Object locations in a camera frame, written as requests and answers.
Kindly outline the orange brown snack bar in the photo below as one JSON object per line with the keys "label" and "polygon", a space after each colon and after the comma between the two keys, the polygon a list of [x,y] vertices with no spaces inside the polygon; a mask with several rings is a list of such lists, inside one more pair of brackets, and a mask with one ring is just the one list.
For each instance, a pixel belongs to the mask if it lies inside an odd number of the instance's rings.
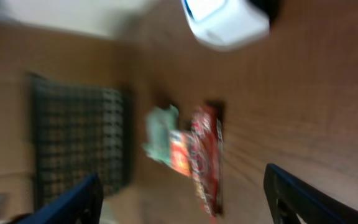
{"label": "orange brown snack bar", "polygon": [[223,214],[224,103],[207,100],[191,118],[190,162],[196,194],[211,223]]}

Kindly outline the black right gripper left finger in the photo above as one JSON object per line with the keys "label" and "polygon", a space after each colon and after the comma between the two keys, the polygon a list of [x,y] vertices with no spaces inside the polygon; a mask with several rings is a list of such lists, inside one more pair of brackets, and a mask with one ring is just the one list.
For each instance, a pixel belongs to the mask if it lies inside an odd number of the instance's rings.
{"label": "black right gripper left finger", "polygon": [[96,174],[82,180],[59,198],[16,221],[17,224],[99,224],[103,188]]}

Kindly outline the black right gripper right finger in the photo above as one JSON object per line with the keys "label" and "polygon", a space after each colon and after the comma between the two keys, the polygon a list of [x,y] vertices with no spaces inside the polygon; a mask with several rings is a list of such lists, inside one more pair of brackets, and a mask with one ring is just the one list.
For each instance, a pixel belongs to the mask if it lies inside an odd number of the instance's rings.
{"label": "black right gripper right finger", "polygon": [[265,168],[264,191],[274,224],[358,223],[357,210],[272,163]]}

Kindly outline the teal wet wipes pack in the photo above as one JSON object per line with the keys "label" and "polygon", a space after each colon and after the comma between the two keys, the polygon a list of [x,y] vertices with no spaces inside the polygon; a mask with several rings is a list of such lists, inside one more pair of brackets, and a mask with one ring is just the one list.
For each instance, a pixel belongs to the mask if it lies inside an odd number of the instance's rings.
{"label": "teal wet wipes pack", "polygon": [[177,129],[179,111],[173,106],[154,107],[145,118],[147,142],[143,145],[146,155],[154,161],[171,166],[170,131]]}

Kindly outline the orange tissue box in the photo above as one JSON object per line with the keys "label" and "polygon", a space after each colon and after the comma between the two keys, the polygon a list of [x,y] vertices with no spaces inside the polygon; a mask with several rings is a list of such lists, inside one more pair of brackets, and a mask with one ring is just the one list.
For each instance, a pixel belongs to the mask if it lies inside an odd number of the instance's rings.
{"label": "orange tissue box", "polygon": [[188,131],[170,131],[170,167],[187,177],[191,176],[190,154],[191,134]]}

